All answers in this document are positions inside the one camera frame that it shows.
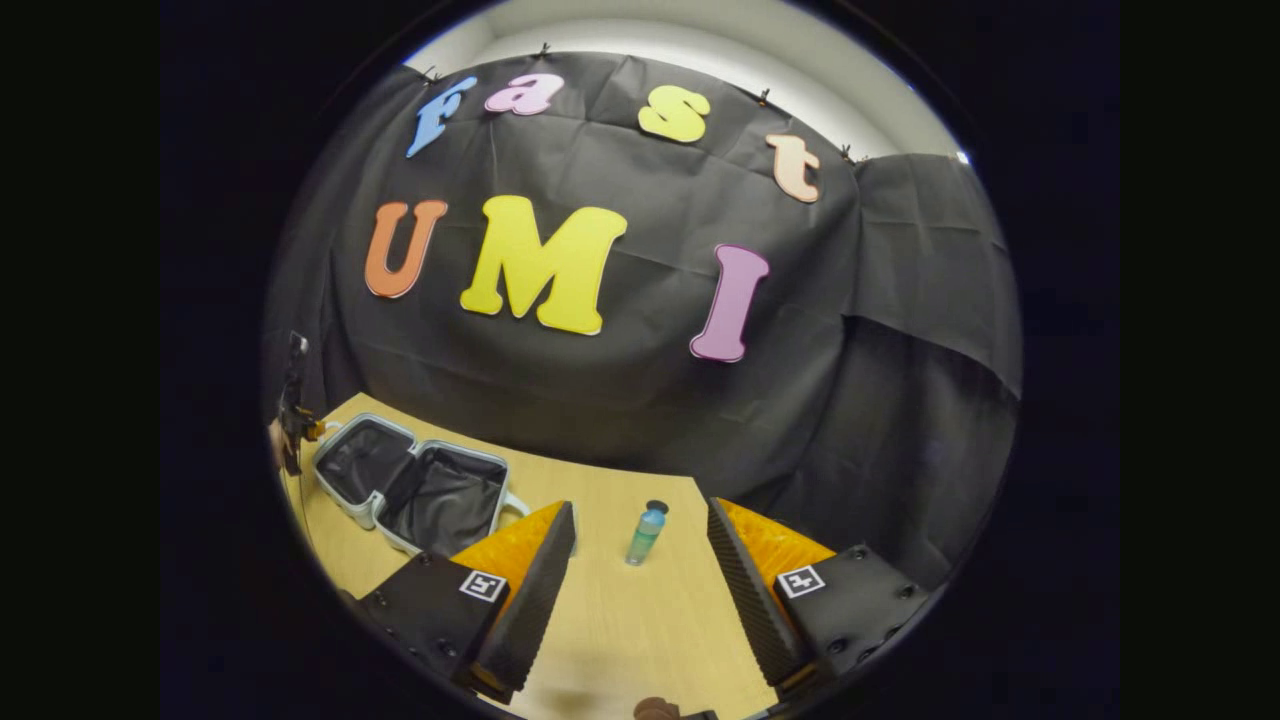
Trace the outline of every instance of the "letter m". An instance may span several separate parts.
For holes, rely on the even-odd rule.
[[[524,318],[538,295],[552,292],[538,306],[538,320],[572,333],[596,334],[604,320],[595,311],[604,261],[609,247],[627,229],[622,215],[603,208],[580,208],[545,245],[539,240],[534,205],[517,195],[498,195],[484,204],[489,228],[471,287],[461,296],[472,313],[497,315],[502,310],[498,272],[507,279],[511,313]]]

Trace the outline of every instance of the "table surface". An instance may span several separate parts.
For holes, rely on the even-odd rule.
[[[438,428],[366,395],[325,420],[346,423],[360,413],[403,425],[419,441],[444,439],[506,459],[508,489],[532,510],[557,500],[573,502],[576,555],[525,689],[509,707],[499,707],[530,720],[623,720],[640,700],[660,696],[682,714],[714,710],[722,720],[735,720],[777,702],[707,542],[707,502],[692,478],[517,452]],[[320,564],[335,585],[362,597],[408,556],[379,530],[361,529],[325,495],[311,464],[316,447],[303,443],[301,482],[280,477]],[[634,568],[623,555],[649,500],[662,500],[671,511],[648,560]],[[507,510],[500,525],[516,519]]]

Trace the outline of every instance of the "blue water bottle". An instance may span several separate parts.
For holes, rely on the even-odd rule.
[[[667,524],[667,503],[660,500],[650,500],[640,524],[636,525],[636,534],[631,538],[631,548],[627,550],[627,565],[639,565],[648,557],[653,548],[658,533]]]

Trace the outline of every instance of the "pink letter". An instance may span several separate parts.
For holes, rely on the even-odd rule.
[[[707,315],[707,327],[689,342],[689,351],[707,360],[737,363],[746,355],[742,345],[746,310],[751,306],[755,283],[769,274],[769,263],[736,245],[717,245],[716,260],[721,264],[716,299]]]
[[[517,115],[536,115],[552,106],[552,95],[564,87],[564,78],[538,73],[520,76],[507,85],[507,90],[499,90],[484,101],[484,109],[490,113],[512,110]]]

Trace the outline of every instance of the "open suitcase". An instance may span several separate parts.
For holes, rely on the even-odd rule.
[[[413,433],[369,413],[356,415],[315,454],[320,486],[360,527],[392,546],[452,557],[498,528],[503,507],[529,506],[507,492],[497,455]]]

